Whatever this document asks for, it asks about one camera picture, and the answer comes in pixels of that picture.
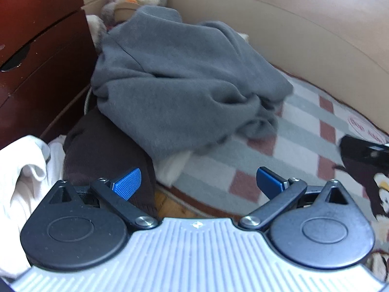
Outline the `grey sweatshirt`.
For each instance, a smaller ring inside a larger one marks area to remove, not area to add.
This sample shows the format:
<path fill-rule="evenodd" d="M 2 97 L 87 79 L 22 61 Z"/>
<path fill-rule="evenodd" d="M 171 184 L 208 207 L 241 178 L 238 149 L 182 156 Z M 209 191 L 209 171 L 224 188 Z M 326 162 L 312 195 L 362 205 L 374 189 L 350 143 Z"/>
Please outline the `grey sweatshirt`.
<path fill-rule="evenodd" d="M 153 160 L 276 132 L 287 79 L 234 29 L 143 6 L 104 37 L 91 85 L 99 110 Z"/>

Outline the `dark cartoon print garment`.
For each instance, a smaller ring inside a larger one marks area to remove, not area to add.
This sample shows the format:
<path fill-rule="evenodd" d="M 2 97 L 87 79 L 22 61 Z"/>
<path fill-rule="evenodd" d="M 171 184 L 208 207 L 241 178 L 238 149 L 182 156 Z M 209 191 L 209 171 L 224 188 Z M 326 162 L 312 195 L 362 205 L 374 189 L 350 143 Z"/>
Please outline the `dark cartoon print garment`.
<path fill-rule="evenodd" d="M 388 169 L 382 169 L 371 164 L 365 164 L 355 160 L 344 158 L 343 165 L 334 165 L 333 168 L 349 174 L 365 190 L 370 201 L 373 216 L 388 217 L 388 182 L 380 187 L 374 177 L 388 178 Z"/>

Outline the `dark red wooden cabinet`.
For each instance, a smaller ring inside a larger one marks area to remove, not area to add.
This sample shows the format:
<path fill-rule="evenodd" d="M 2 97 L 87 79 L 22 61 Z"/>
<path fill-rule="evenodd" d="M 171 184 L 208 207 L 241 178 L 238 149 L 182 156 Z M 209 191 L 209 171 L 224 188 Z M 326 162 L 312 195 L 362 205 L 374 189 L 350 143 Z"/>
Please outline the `dark red wooden cabinet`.
<path fill-rule="evenodd" d="M 83 0 L 1 0 L 1 146 L 43 137 L 96 62 Z"/>

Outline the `white garment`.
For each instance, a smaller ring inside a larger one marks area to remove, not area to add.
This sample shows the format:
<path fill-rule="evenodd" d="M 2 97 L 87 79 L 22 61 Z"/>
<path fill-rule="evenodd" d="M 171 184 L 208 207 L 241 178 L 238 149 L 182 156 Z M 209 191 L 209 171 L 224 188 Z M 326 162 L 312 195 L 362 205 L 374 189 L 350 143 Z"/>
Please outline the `white garment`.
<path fill-rule="evenodd" d="M 65 135 L 45 143 L 32 135 L 1 149 L 1 276 L 15 279 L 30 264 L 20 233 L 52 186 L 63 178 Z"/>

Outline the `dark brown garment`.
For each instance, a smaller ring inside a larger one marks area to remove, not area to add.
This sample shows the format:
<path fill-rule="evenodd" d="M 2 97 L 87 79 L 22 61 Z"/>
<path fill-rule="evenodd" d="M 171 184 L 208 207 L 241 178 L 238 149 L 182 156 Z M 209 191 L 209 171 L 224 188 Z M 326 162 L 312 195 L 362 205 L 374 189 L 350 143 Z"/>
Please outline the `dark brown garment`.
<path fill-rule="evenodd" d="M 73 127 L 63 150 L 63 179 L 73 185 L 88 185 L 100 177 L 114 180 L 132 167 L 139 168 L 141 186 L 129 202 L 157 218 L 156 175 L 152 159 L 98 108 L 89 111 Z"/>

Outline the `beige sofa cushion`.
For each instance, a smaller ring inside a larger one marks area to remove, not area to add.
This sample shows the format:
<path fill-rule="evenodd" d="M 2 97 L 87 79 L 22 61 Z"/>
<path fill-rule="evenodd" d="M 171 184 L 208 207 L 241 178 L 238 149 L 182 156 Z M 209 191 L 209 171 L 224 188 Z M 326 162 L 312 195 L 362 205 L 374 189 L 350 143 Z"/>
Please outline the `beige sofa cushion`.
<path fill-rule="evenodd" d="M 388 0 L 168 0 L 186 22 L 220 20 L 267 61 L 388 130 Z"/>

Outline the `checked red grey blanket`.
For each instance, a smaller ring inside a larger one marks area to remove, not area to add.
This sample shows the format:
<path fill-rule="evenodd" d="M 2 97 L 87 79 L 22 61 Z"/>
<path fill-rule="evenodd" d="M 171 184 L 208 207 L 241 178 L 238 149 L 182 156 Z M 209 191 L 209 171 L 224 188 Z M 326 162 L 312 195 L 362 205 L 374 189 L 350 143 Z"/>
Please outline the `checked red grey blanket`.
<path fill-rule="evenodd" d="M 365 192 L 349 174 L 333 168 L 343 165 L 336 149 L 346 128 L 340 107 L 299 82 L 288 82 L 293 91 L 276 111 L 273 135 L 248 138 L 236 133 L 208 148 L 159 161 L 150 157 L 156 185 L 173 187 L 194 202 L 240 214 L 262 201 L 254 183 L 261 165 L 285 175 L 300 173 L 310 181 L 345 178 L 351 192 Z"/>

